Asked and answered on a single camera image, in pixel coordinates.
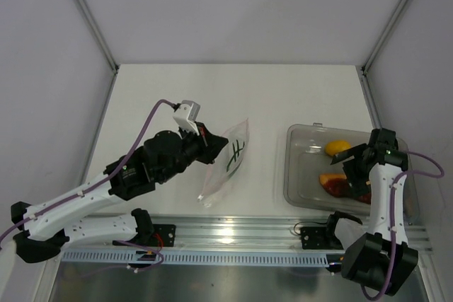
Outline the clear pink zip bag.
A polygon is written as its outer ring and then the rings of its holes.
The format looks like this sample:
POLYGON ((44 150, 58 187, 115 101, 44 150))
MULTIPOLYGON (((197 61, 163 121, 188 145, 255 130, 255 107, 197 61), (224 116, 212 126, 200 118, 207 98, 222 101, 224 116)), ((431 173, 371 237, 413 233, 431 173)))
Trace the clear pink zip bag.
POLYGON ((222 137, 228 140, 214 163, 207 167, 205 182, 197 201, 205 208, 216 205, 232 188, 232 178, 240 168, 248 150, 250 131, 249 121, 230 127, 222 137))

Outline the green scallion toy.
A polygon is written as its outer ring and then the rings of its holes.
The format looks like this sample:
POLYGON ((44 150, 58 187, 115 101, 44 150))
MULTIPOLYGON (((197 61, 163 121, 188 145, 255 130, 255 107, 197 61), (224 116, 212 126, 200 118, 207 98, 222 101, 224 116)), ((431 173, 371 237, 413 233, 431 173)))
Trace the green scallion toy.
POLYGON ((246 142, 235 139, 228 146, 229 159, 226 165, 227 172, 233 172, 242 162, 242 153, 246 147, 246 142))

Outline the yellow lemon toy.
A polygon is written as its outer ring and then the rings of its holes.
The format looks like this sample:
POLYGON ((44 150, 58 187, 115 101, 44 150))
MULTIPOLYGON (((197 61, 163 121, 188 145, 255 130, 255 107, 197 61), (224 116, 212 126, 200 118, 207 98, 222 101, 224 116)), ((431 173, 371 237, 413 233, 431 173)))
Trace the yellow lemon toy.
POLYGON ((346 151, 351 147, 351 144, 346 140, 334 140, 325 145, 324 151, 328 156, 334 157, 337 153, 346 151))

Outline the red meat slice toy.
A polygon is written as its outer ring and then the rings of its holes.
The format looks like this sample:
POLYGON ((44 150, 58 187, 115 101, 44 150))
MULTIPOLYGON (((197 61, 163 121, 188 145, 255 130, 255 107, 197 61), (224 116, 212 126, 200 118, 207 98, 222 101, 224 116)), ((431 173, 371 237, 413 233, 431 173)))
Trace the red meat slice toy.
POLYGON ((330 196, 335 198, 349 198, 365 204, 371 204, 371 192, 359 197, 352 196, 352 189, 348 184, 344 174, 326 173, 319 176, 319 182, 322 188, 330 196))

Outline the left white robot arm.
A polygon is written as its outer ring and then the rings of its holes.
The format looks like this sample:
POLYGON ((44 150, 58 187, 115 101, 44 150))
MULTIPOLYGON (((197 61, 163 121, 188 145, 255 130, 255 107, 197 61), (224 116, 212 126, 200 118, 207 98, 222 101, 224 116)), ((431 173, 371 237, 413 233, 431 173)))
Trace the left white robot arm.
POLYGON ((92 218, 100 209, 148 194, 183 173, 194 162, 213 164, 229 143, 200 122, 197 132, 161 131, 147 139, 130 157, 108 165, 93 183, 86 183, 51 201, 11 206, 16 254, 24 262, 49 260, 71 245, 124 243, 157 244, 148 211, 140 208, 115 217, 92 218))

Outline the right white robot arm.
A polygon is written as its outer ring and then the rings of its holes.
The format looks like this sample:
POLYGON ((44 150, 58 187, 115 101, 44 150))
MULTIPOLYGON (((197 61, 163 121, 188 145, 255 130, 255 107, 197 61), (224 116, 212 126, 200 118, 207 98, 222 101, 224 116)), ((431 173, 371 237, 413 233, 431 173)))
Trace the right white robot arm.
POLYGON ((357 219, 337 211, 323 230, 324 242, 343 246, 343 278, 374 289, 368 299, 394 296, 418 264, 418 251, 410 248, 403 220, 403 191, 409 170, 408 154, 400 151, 396 133, 373 129, 366 144, 333 156, 341 163, 354 193, 371 192, 366 227, 357 219))

